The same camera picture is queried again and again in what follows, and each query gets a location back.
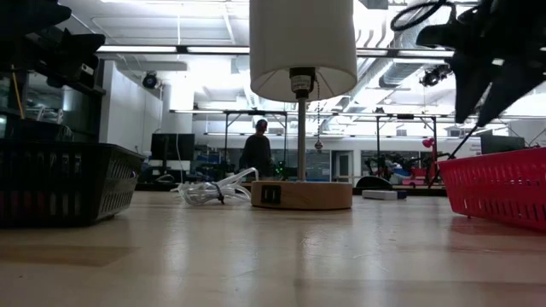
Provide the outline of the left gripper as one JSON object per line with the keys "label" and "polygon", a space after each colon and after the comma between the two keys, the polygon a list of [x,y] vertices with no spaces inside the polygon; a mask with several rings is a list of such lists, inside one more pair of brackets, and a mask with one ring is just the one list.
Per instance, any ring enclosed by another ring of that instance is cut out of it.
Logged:
{"label": "left gripper", "polygon": [[70,18],[72,10],[58,0],[0,0],[0,72],[35,71],[50,86],[93,88],[96,51],[105,44],[97,33],[63,32],[58,40],[23,37]]}

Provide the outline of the white shade wooden base lamp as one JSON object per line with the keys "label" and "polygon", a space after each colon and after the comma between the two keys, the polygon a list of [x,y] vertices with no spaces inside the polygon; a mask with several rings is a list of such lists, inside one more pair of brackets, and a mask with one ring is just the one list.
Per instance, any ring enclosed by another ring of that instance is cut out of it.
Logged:
{"label": "white shade wooden base lamp", "polygon": [[255,181],[255,207],[306,211],[346,210],[352,186],[306,178],[306,109],[342,96],[357,84],[352,0],[250,0],[250,87],[270,101],[298,107],[297,179]]}

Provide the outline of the black plastic basket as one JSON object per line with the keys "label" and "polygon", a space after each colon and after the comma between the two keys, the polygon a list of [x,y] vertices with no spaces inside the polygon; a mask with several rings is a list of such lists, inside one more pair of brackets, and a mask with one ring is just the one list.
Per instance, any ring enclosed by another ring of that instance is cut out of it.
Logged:
{"label": "black plastic basket", "polygon": [[88,226],[130,206],[144,157],[106,143],[0,139],[0,228]]}

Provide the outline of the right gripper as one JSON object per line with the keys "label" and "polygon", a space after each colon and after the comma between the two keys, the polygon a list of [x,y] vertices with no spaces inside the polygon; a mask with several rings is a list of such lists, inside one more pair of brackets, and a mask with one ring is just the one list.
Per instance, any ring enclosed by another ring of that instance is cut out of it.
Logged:
{"label": "right gripper", "polygon": [[[456,78],[457,124],[473,114],[497,75],[479,112],[477,126],[484,127],[546,79],[546,0],[479,0],[444,24],[425,26],[416,43],[456,51],[450,69]],[[500,67],[473,56],[529,62]]]}

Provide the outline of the red plastic basket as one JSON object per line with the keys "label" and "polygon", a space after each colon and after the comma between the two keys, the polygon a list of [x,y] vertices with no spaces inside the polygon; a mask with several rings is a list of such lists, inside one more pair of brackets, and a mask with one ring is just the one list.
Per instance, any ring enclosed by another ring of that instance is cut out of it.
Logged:
{"label": "red plastic basket", "polygon": [[453,212],[546,232],[546,148],[439,163]]}

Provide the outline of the black computer monitor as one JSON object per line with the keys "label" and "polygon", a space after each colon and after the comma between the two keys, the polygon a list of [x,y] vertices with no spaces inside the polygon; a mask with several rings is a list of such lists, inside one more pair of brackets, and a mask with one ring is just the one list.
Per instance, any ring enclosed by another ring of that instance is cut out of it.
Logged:
{"label": "black computer monitor", "polygon": [[482,135],[480,146],[482,154],[496,154],[524,149],[526,143],[524,138],[517,136]]}
{"label": "black computer monitor", "polygon": [[191,161],[194,159],[194,153],[194,134],[155,133],[152,135],[152,159]]}

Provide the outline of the black background rig frame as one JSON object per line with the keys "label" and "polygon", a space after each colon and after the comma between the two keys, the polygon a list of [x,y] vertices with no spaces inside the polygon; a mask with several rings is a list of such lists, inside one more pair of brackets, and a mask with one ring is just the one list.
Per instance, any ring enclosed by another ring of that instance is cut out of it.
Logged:
{"label": "black background rig frame", "polygon": [[[261,119],[265,119],[264,116],[268,116],[268,115],[272,116],[275,119],[278,116],[283,115],[284,119],[285,119],[284,123],[282,124],[282,128],[284,129],[284,152],[287,152],[288,115],[287,115],[286,112],[279,112],[279,111],[268,112],[268,111],[259,111],[259,110],[254,110],[253,109],[251,111],[226,111],[225,113],[226,113],[225,132],[224,132],[224,151],[225,151],[225,153],[227,152],[227,144],[228,144],[227,135],[228,135],[229,127],[230,127],[230,124],[231,124],[231,121],[229,120],[229,116],[231,114],[236,114],[237,116],[240,116],[242,114],[252,115],[252,116],[260,115],[260,116],[262,116]],[[277,174],[276,174],[276,171],[275,171],[275,165],[274,165],[274,162],[273,162],[272,154],[271,154],[271,159],[272,159],[272,176],[271,177],[260,177],[258,175],[259,179],[264,179],[264,180],[273,179],[273,180],[275,180],[277,178]]]}
{"label": "black background rig frame", "polygon": [[[435,115],[419,115],[419,114],[411,114],[411,113],[386,113],[386,114],[376,114],[375,115],[375,123],[376,123],[376,163],[377,163],[377,171],[372,172],[373,175],[376,175],[377,177],[382,177],[386,179],[387,181],[390,181],[391,177],[393,176],[393,168],[387,164],[387,161],[391,161],[392,163],[399,163],[407,172],[410,173],[410,179],[411,179],[411,185],[416,187],[415,185],[415,172],[412,169],[412,164],[415,161],[421,161],[421,159],[410,159],[410,160],[403,160],[400,159],[397,155],[392,154],[383,154],[380,150],[380,120],[382,118],[386,118],[388,121],[391,119],[396,120],[402,120],[402,121],[410,121],[414,119],[419,119],[425,127],[427,127],[429,130],[433,132],[433,137],[436,139],[436,145],[437,145],[437,117]],[[425,177],[426,177],[426,171],[424,172],[424,178],[422,179],[423,183],[426,184]]]}

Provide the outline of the white rectangular box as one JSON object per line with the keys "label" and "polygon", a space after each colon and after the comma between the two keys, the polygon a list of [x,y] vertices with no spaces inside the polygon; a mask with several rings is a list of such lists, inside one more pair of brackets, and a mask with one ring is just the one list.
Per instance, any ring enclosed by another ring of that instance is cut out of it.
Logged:
{"label": "white rectangular box", "polygon": [[371,200],[397,200],[398,193],[392,190],[363,190],[362,197]]}

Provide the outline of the person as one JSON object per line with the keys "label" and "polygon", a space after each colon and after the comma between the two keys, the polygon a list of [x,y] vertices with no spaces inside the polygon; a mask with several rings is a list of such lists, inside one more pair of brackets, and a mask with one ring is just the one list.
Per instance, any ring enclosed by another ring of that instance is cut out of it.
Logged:
{"label": "person", "polygon": [[242,169],[253,167],[260,177],[272,176],[270,140],[265,135],[268,122],[260,119],[255,125],[255,132],[246,141],[239,160]]}

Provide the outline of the silver ventilation duct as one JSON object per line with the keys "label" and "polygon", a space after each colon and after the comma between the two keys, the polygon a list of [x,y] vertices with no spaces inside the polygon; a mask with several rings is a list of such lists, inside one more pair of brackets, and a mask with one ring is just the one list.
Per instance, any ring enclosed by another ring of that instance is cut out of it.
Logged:
{"label": "silver ventilation duct", "polygon": [[[434,24],[443,24],[452,16],[452,8],[440,7],[438,2],[447,0],[415,0],[408,8],[398,13],[393,23],[397,30],[391,46],[395,49],[421,49],[416,44],[419,32],[425,27]],[[423,59],[393,59],[392,64],[379,78],[379,86],[396,88],[404,80],[424,66]]]}

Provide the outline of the thin black rod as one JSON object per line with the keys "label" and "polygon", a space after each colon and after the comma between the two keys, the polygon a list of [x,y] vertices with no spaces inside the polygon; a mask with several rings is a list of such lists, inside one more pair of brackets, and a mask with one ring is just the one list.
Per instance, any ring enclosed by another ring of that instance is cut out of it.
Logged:
{"label": "thin black rod", "polygon": [[[459,152],[459,150],[462,148],[462,146],[467,142],[467,140],[470,138],[470,136],[478,129],[479,127],[477,125],[475,125],[465,136],[464,138],[462,139],[462,141],[457,145],[457,147],[448,155],[448,159],[447,160],[451,160],[451,159],[455,159],[456,158],[456,154]],[[436,180],[439,178],[439,175],[440,175],[440,170],[439,170],[439,166],[435,166],[435,173],[434,173],[434,176],[433,178],[429,181],[428,185],[427,185],[427,188],[430,189],[434,183],[436,182]]]}

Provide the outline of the long ceiling light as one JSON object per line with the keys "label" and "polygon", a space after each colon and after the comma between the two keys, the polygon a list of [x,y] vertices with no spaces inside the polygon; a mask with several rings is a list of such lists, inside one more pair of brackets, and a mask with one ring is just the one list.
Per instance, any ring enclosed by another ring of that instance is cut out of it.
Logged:
{"label": "long ceiling light", "polygon": [[357,57],[399,58],[399,59],[434,59],[443,60],[453,56],[450,50],[437,49],[357,49]]}
{"label": "long ceiling light", "polygon": [[104,45],[97,54],[139,54],[139,55],[247,55],[245,46],[197,46],[197,45]]}

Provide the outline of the red pole with heart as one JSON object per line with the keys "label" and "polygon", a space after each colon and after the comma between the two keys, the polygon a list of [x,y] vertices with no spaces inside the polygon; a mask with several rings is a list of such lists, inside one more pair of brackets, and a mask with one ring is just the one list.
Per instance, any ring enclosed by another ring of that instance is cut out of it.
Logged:
{"label": "red pole with heart", "polygon": [[428,186],[432,186],[436,175],[436,161],[437,161],[437,145],[435,138],[428,138],[422,142],[425,148],[431,149],[429,156],[423,158],[421,162],[426,169],[425,181]]}

